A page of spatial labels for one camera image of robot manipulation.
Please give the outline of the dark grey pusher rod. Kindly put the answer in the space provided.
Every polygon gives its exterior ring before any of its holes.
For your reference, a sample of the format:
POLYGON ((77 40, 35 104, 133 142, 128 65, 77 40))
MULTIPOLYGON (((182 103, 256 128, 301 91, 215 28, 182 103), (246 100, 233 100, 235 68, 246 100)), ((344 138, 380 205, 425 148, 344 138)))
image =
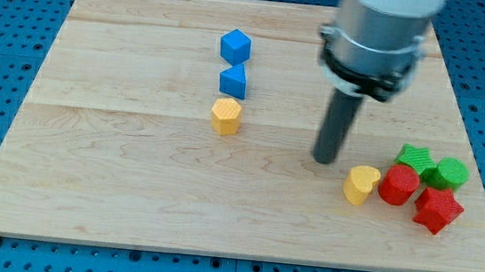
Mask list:
POLYGON ((313 158, 320 164, 332 164, 347 137, 363 97, 351 96, 340 90, 334 90, 329 107, 323 118, 313 148, 313 158))

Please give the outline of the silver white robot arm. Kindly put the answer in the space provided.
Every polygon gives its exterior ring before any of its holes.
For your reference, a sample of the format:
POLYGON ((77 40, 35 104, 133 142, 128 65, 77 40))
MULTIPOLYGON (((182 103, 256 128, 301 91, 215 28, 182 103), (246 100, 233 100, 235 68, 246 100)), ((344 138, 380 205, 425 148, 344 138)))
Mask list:
POLYGON ((313 148, 320 164, 335 162, 362 101, 387 102, 412 82, 431 20, 448 0, 339 0, 321 25, 319 63, 333 84, 313 148))

